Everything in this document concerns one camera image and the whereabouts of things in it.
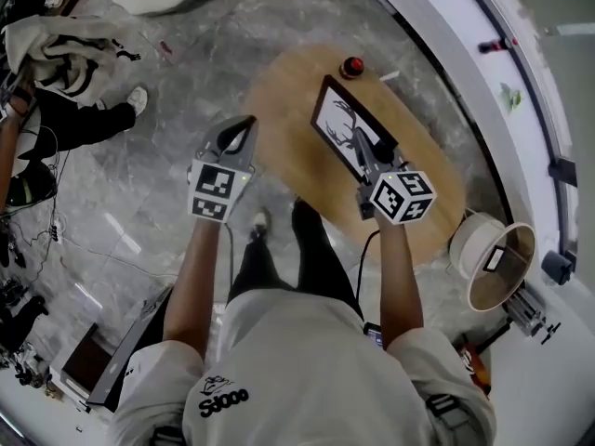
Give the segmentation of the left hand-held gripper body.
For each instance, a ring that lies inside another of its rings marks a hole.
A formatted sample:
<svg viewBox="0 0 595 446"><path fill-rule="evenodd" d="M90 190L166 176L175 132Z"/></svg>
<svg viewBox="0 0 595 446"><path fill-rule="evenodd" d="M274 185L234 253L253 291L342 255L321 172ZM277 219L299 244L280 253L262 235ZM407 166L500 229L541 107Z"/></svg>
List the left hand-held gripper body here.
<svg viewBox="0 0 595 446"><path fill-rule="evenodd" d="M187 213L225 224L255 171L237 170L221 164L193 160L187 176Z"/></svg>

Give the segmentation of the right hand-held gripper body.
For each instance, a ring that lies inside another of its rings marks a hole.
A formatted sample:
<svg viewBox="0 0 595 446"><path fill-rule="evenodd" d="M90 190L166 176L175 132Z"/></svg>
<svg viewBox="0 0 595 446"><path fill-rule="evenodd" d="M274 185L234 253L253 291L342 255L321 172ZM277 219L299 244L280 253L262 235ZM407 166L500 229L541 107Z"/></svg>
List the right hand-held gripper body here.
<svg viewBox="0 0 595 446"><path fill-rule="evenodd" d="M422 219L436 198L425 172L380 163L364 170L364 182L356 192L362 220L378 212L392 225Z"/></svg>

